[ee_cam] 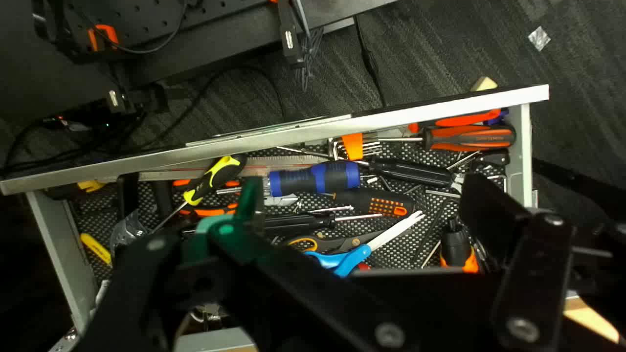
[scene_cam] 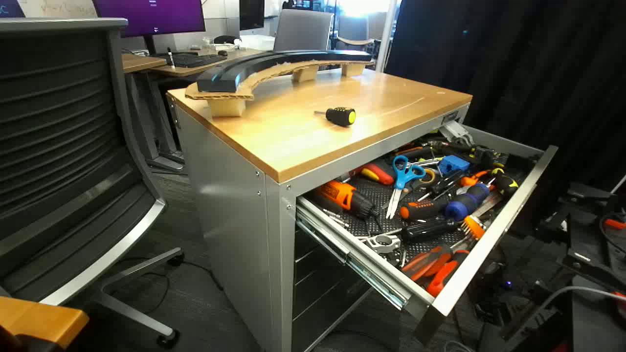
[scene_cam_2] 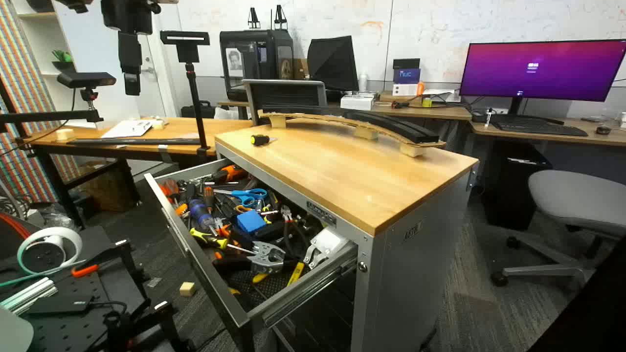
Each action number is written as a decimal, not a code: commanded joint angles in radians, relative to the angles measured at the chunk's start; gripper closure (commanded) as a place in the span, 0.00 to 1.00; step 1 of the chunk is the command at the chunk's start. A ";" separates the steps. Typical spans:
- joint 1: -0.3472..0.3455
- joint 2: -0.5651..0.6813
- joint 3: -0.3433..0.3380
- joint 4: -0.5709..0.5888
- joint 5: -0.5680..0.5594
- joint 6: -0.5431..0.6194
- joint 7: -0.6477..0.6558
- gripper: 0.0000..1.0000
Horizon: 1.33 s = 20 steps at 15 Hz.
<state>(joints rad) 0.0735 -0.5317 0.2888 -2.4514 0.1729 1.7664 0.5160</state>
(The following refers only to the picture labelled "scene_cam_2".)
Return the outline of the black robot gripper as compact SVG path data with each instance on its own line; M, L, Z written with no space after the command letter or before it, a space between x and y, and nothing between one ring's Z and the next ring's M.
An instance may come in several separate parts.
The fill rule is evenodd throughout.
M118 57L128 97L142 95L140 36L154 34L154 16L159 13L159 0L103 0L105 26L118 32Z

